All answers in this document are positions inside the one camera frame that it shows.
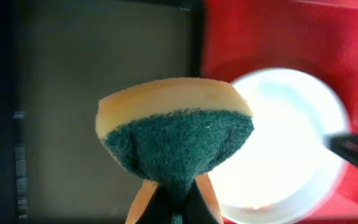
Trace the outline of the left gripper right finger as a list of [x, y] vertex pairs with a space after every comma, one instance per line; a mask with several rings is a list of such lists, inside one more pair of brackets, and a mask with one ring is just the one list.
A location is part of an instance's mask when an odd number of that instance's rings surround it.
[[218, 224], [218, 220], [209, 211], [204, 198], [194, 181], [182, 207], [182, 224]]

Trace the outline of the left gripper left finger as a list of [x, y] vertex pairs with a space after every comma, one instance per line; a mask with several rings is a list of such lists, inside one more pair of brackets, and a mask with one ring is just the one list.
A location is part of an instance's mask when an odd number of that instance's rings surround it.
[[136, 224], [172, 224], [173, 207], [168, 190], [157, 187]]

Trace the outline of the green and yellow sponge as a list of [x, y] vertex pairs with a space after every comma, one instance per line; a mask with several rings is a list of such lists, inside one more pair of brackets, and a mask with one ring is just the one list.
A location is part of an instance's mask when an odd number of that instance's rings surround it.
[[254, 129], [252, 116], [230, 83], [205, 78], [156, 80], [101, 99], [98, 139], [123, 169], [143, 180], [126, 222], [136, 223], [157, 187], [165, 187], [172, 223], [182, 223], [182, 204], [195, 181], [221, 223], [208, 174], [244, 145]]

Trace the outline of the white plate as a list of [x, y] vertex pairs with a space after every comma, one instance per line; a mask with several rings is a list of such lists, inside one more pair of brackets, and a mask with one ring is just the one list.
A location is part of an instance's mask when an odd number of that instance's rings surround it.
[[347, 111], [321, 80], [266, 68], [233, 81], [253, 111], [254, 131], [210, 173], [222, 216], [235, 223], [296, 223], [327, 201], [346, 162], [325, 137], [349, 130]]

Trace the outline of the red plastic tray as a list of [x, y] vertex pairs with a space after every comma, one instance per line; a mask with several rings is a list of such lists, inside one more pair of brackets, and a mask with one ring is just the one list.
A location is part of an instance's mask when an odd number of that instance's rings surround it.
[[[307, 73], [337, 94], [347, 111], [347, 133], [358, 134], [358, 1], [204, 5], [204, 77], [233, 83], [266, 68]], [[358, 168], [345, 162], [327, 201], [296, 223], [358, 223]]]

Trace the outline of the dark green plastic tray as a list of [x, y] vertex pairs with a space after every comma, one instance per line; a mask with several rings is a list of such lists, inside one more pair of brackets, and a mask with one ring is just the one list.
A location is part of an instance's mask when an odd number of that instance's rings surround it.
[[98, 101], [200, 74], [202, 1], [0, 0], [0, 223], [124, 223], [141, 180]]

